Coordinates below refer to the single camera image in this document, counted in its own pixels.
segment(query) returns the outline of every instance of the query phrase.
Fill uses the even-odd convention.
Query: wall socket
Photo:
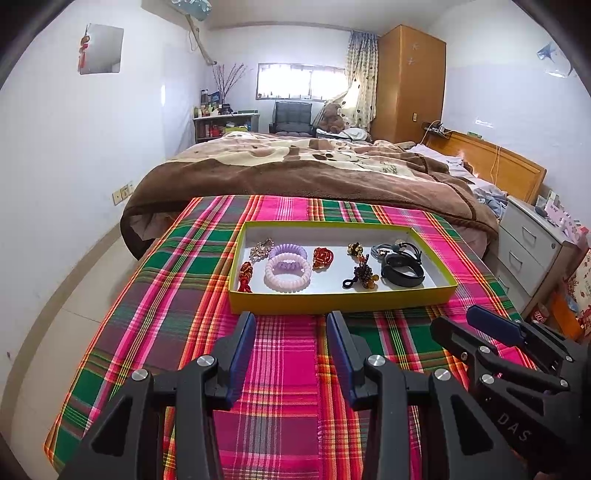
[[[123,199],[121,198],[121,190],[115,190],[113,192],[113,204],[119,205],[121,201],[123,201]]]
[[[129,197],[134,192],[134,182],[130,181],[127,185],[123,185],[119,190],[112,193],[113,204],[119,205],[123,200]]]

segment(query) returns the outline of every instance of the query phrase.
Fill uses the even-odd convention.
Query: drawer handle
[[[500,277],[499,277],[499,282],[501,285],[503,285],[503,288],[505,289],[505,293],[508,295],[509,294],[509,287],[507,285],[505,285],[505,282],[503,282]]]
[[[513,252],[509,252],[509,255],[512,256],[513,258],[515,258],[519,262],[519,269],[521,270],[521,266],[523,265],[523,262],[519,258],[517,258]]]
[[[527,233],[529,233],[533,239],[534,239],[534,243],[535,241],[538,239],[538,237],[536,237],[533,233],[531,233],[527,228],[525,228],[524,226],[521,227],[523,230],[525,230]]]

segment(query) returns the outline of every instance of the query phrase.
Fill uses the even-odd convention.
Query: black hair tie
[[[397,267],[408,267],[414,275],[399,272],[396,270]],[[395,252],[386,256],[382,266],[382,276],[394,285],[406,288],[418,287],[425,281],[425,271],[421,261],[404,252]]]

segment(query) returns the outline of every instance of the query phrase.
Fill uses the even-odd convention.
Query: cable
[[[427,127],[427,130],[425,131],[425,135],[423,136],[423,139],[421,140],[421,142],[419,143],[419,145],[425,145],[423,142],[425,141],[425,139],[427,138],[427,134],[429,133],[429,129],[433,126],[433,124],[435,123],[441,123],[441,120],[435,120],[434,122],[431,122],[431,125],[429,125]]]
[[[501,147],[498,145],[495,145],[495,147],[496,147],[495,161],[493,162],[492,168],[491,168],[491,180],[494,185],[496,185],[496,181],[499,177],[499,168],[501,166]],[[496,176],[493,174],[495,166],[496,166]]]

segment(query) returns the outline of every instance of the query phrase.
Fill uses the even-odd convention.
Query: curtain
[[[378,84],[378,36],[352,31],[347,51],[347,91],[326,103],[339,103],[345,128],[358,127],[369,131],[376,114],[376,86]],[[324,109],[314,124],[322,118]]]

